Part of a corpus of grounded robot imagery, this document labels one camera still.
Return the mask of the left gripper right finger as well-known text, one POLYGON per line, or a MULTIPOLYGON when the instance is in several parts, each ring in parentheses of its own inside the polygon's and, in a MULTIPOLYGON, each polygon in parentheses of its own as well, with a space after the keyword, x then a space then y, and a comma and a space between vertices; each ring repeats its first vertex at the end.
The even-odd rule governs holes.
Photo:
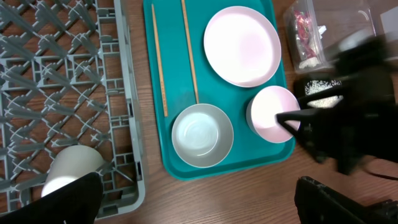
POLYGON ((297 181, 294 202, 302 224, 397 224, 396 200, 365 207, 308 176, 297 181))

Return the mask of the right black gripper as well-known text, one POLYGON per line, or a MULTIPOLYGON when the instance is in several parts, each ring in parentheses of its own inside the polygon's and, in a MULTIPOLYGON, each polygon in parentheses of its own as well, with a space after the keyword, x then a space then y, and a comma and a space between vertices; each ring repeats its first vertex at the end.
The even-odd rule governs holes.
POLYGON ((364 156, 397 162, 397 103, 390 75, 356 75, 298 103, 311 109, 278 113, 276 119, 315 162, 333 157, 342 174, 350 174, 364 156), (311 128, 318 112, 321 123, 313 133, 321 151, 311 128))

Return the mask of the grey bowl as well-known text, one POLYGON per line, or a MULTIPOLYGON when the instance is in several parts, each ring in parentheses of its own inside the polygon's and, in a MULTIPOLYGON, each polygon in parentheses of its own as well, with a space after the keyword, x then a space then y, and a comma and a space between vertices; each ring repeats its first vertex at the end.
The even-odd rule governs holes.
POLYGON ((204 169, 225 160, 234 144, 228 115, 217 106, 199 103, 185 108, 175 119, 172 145, 186 164, 204 169))

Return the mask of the small pink bowl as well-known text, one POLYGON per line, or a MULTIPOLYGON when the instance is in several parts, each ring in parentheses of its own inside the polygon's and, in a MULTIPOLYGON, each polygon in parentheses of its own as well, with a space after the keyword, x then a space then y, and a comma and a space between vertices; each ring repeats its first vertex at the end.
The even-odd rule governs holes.
POLYGON ((268 86, 262 89, 246 108, 246 121, 250 129, 272 143, 283 143, 293 135, 283 128, 276 114, 300 110, 296 97, 281 86, 268 86))

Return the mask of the red snack wrapper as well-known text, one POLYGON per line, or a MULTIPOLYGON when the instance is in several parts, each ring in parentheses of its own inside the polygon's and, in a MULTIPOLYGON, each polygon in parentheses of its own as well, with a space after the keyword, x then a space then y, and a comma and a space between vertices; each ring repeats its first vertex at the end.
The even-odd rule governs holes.
POLYGON ((312 22, 308 12, 294 11, 295 30, 298 37, 297 48, 300 59, 306 60, 316 56, 316 53, 310 46, 312 38, 312 22))

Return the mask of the white tissue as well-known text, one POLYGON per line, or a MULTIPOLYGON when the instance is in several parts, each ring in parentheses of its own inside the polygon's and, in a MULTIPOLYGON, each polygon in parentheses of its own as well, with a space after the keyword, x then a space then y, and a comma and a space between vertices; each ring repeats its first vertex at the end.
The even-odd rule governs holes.
MULTIPOLYGON (((327 30, 326 26, 318 26, 318 32, 319 32, 319 34, 320 34, 320 38, 321 38, 321 39, 322 39, 322 34, 323 34, 326 30, 327 30)), ((309 47, 310 47, 310 50, 311 50, 313 53, 315 53, 315 54, 318 53, 317 47, 315 46, 315 41, 314 41, 314 39, 310 39, 309 47)), ((319 59, 318 59, 318 57, 317 57, 316 55, 315 55, 315 56, 308 56, 307 59, 302 60, 302 61, 300 62, 300 64, 299 64, 299 69, 313 68, 313 67, 316 67, 316 66, 319 65, 319 64, 320 64, 320 61, 319 61, 319 59)))

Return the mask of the white paper cup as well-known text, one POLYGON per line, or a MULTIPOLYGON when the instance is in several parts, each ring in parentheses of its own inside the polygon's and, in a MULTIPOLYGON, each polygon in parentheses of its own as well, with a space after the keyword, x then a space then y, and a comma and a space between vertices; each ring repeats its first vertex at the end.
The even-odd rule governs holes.
POLYGON ((101 154, 91 147, 74 145, 61 150, 50 166, 41 197, 96 171, 103 164, 101 154))

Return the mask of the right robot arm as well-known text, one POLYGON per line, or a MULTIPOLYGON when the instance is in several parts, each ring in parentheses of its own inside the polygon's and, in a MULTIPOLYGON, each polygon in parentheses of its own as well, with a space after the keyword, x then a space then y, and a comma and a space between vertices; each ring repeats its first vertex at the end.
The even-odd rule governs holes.
POLYGON ((397 162, 397 103, 383 36, 337 54, 332 72, 311 72, 294 82, 299 110, 277 122, 318 162, 336 160, 349 175, 364 156, 397 162))

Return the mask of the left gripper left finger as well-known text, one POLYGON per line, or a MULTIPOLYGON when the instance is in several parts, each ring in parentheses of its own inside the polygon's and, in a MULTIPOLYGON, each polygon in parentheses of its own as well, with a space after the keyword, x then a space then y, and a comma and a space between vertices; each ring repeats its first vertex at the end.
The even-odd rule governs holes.
POLYGON ((103 198, 99 174, 91 172, 1 217, 1 224, 94 223, 103 198))

